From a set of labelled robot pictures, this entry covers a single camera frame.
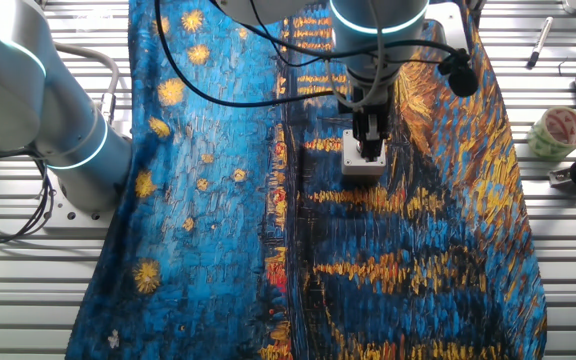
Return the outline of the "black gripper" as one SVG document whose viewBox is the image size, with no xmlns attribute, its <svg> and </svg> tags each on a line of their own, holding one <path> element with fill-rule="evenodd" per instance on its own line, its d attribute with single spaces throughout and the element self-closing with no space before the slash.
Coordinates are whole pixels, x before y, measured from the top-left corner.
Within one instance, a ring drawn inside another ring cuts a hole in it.
<svg viewBox="0 0 576 360">
<path fill-rule="evenodd" d="M 359 131 L 369 130 L 369 116 L 377 116 L 377 130 L 388 131 L 393 110 L 393 94 L 385 93 L 386 98 L 376 104 L 364 105 L 362 111 L 353 113 L 353 129 Z M 358 133 L 359 152 L 366 161 L 376 161 L 382 155 L 386 132 Z"/>
</svg>

